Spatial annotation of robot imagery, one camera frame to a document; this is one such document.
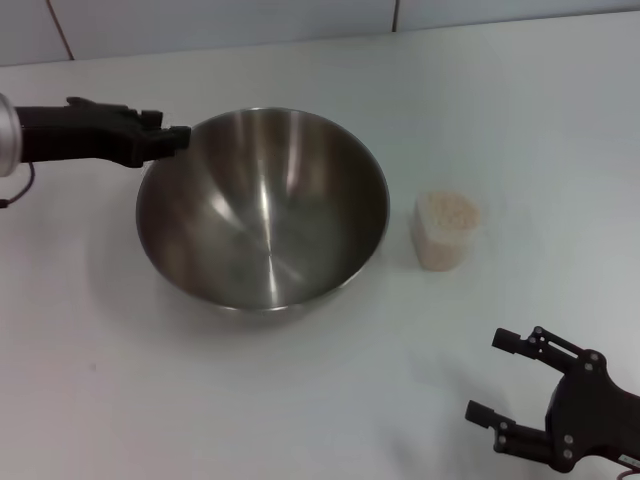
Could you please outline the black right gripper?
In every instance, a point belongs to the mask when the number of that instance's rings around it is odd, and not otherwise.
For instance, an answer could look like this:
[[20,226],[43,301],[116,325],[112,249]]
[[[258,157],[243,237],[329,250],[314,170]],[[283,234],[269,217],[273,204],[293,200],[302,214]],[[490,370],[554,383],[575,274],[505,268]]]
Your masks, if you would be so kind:
[[[540,326],[526,337],[498,328],[492,346],[564,374],[545,417],[552,469],[568,473],[581,459],[598,456],[639,470],[639,397],[612,381],[604,355],[584,351]],[[496,453],[550,455],[544,431],[519,425],[475,401],[468,402],[465,419],[494,431]]]

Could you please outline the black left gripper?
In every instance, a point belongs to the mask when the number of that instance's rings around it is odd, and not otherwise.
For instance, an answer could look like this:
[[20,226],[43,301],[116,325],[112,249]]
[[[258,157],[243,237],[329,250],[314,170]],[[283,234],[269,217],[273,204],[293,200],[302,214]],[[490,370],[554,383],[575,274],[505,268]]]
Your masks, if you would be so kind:
[[[69,97],[65,106],[19,106],[23,163],[103,159],[128,168],[188,148],[192,129],[162,129],[164,114]],[[139,131],[131,140],[131,131]]]

